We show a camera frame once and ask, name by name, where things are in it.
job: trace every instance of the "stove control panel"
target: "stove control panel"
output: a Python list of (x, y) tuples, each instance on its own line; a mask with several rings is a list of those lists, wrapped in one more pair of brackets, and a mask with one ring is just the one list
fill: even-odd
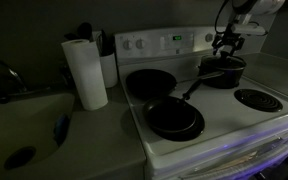
[(214, 35), (214, 27), (210, 26), (119, 33), (115, 35), (116, 54), (118, 59), (129, 59), (212, 51)]

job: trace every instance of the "countertop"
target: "countertop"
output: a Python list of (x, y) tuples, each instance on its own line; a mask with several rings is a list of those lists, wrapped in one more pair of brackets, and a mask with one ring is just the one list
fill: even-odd
[(288, 59), (265, 53), (240, 57), (247, 63), (244, 76), (288, 95)]
[(118, 84), (109, 102), (83, 111), (77, 100), (67, 138), (48, 158), (0, 175), (0, 179), (97, 179), (146, 162), (131, 111)]

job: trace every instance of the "white stove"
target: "white stove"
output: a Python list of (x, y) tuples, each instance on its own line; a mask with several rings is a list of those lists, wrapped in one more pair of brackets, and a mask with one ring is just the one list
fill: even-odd
[[(201, 58), (211, 53), (213, 31), (213, 27), (191, 27), (115, 35), (120, 79), (148, 159), (147, 179), (247, 177), (265, 168), (263, 165), (256, 168), (260, 166), (255, 164), (268, 158), (265, 155), (268, 149), (274, 150), (269, 152), (275, 155), (271, 158), (275, 158), (274, 163), (288, 155), (288, 96), (246, 77), (242, 77), (239, 86), (232, 89), (201, 85), (191, 95), (187, 103), (194, 106), (205, 121), (203, 133), (193, 140), (177, 142), (164, 139), (146, 123), (142, 113), (146, 101), (129, 92), (126, 77), (141, 69), (168, 72), (177, 80), (177, 86), (170, 96), (181, 98), (197, 79)], [(240, 89), (269, 94), (283, 108), (277, 112), (250, 108), (235, 98), (234, 93)], [(237, 166), (230, 166), (231, 169), (220, 168), (222, 174), (214, 170), (221, 164), (241, 159), (250, 153), (253, 153), (253, 160), (247, 163), (255, 163), (251, 169), (233, 173), (234, 168), (243, 166), (237, 163)]]

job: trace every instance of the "black frying pan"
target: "black frying pan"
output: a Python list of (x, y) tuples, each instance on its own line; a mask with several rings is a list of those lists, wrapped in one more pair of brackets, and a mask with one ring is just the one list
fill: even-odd
[(136, 97), (150, 98), (168, 95), (176, 87), (176, 79), (170, 73), (156, 69), (142, 69), (127, 76), (128, 90)]
[(223, 72), (214, 72), (199, 79), (183, 94), (183, 98), (164, 96), (145, 103), (143, 114), (151, 129), (163, 138), (184, 141), (197, 137), (204, 129), (204, 119), (200, 112), (185, 102), (200, 86), (204, 79), (218, 77)]

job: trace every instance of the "digital display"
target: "digital display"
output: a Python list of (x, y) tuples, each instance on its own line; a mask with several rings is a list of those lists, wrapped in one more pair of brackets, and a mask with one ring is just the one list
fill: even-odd
[(182, 40), (182, 36), (173, 36), (174, 41)]

